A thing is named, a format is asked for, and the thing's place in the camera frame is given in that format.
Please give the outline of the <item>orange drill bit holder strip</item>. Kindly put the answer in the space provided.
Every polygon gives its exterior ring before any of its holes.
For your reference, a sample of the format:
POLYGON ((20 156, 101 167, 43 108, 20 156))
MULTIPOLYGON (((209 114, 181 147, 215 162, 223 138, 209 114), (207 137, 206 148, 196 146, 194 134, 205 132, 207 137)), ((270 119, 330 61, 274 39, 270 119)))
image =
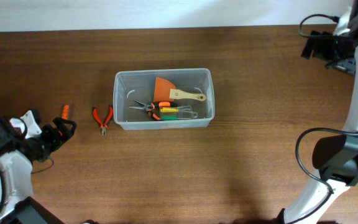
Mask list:
MULTIPOLYGON (((61 119, 62 120, 67 120, 68 119, 68 115, 69 115, 69 110, 70 110, 70 106, 69 105, 64 105, 62 108, 62 114, 61 114, 61 119)), ((60 136, 63 137, 63 133, 61 131, 59 131, 60 136)))

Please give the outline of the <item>orange-black needle nose pliers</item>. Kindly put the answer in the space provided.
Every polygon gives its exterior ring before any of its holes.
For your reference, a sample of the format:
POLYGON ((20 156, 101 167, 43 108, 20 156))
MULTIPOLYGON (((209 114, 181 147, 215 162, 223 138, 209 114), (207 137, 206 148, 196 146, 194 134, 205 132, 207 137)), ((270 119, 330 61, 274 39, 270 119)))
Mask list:
POLYGON ((130 106, 132 109, 142 110, 145 111, 154 121, 160 121, 161 118, 154 113, 154 110, 163 108, 163 107, 177 107, 178 105, 174 102, 170 101, 158 101, 153 102, 151 104, 142 103, 140 101, 134 100, 135 103, 138 104, 138 106, 130 106))

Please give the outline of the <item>orange scraper with wooden handle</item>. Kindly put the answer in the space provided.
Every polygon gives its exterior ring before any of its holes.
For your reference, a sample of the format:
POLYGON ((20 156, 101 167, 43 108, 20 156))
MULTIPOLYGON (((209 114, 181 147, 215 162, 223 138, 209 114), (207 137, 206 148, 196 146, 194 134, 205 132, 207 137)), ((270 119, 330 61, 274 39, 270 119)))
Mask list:
POLYGON ((189 93, 179 90, 173 83, 164 78, 157 77, 155 79, 154 101, 174 102, 175 100, 185 99, 205 101, 207 97, 203 93, 189 93))

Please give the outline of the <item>clear case of screwdrivers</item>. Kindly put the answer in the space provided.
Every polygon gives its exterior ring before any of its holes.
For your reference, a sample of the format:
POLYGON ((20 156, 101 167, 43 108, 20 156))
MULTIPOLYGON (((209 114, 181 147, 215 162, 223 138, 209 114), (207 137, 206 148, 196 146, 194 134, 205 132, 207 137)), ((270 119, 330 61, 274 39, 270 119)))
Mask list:
POLYGON ((159 109, 162 120, 186 120, 196 119, 198 113, 193 111, 190 105, 179 107, 163 107, 159 109))

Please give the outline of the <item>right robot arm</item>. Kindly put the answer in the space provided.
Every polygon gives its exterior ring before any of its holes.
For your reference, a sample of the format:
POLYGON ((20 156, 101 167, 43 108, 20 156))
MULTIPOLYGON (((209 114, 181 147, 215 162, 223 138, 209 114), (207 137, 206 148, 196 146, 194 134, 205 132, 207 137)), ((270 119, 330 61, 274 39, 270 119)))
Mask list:
POLYGON ((320 223, 330 205, 345 191, 358 184, 358 1, 341 17, 329 16, 336 23, 334 32, 298 29, 307 39, 303 58, 315 57, 326 62, 327 69, 354 76, 351 105, 341 130, 311 128, 300 134, 295 145, 295 156, 301 170, 310 178, 299 197, 280 211, 275 223, 320 223), (301 140, 312 132, 327 132, 312 155, 314 171, 306 169, 300 159, 301 140))

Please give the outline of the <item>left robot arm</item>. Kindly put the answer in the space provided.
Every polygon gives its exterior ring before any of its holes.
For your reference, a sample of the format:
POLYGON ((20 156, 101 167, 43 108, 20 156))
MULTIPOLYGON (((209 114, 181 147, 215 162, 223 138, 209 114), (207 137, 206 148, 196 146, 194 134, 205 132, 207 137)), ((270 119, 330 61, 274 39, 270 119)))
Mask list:
POLYGON ((33 163, 50 159, 77 124, 56 117, 31 136, 23 118, 0 118, 0 223, 61 223, 34 198, 33 163))

